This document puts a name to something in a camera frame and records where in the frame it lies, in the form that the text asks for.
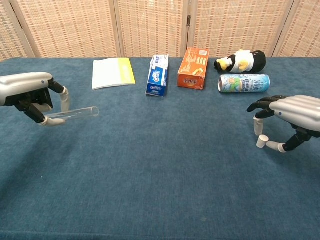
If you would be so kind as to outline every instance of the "toothpaste box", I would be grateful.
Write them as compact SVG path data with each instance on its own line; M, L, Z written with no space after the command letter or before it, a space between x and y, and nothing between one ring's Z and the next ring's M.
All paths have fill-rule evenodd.
M178 71L178 87L203 90L209 49L188 47Z
M169 54L154 55L150 62L148 82L145 94L163 97L168 77Z

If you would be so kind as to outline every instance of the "blue can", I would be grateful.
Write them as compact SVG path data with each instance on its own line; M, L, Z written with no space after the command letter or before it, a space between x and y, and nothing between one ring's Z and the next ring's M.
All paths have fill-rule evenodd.
M220 93L258 93L270 87L266 74L223 74L218 80Z

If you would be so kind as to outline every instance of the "yellow notebook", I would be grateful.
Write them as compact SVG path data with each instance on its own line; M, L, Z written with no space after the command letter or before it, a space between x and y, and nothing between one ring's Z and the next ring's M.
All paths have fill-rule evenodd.
M136 84L130 59L107 58L93 61L92 89Z

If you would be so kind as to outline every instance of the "blue and white box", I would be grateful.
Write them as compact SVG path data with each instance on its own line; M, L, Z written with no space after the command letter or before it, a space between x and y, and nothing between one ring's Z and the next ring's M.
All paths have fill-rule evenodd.
M154 55L150 62L148 83L145 94L163 97L168 77L169 54Z

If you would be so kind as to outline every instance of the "orange box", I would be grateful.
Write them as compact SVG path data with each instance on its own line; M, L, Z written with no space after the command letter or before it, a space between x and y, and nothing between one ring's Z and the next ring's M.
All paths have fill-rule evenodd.
M178 87L204 89L209 49L188 47L178 71Z

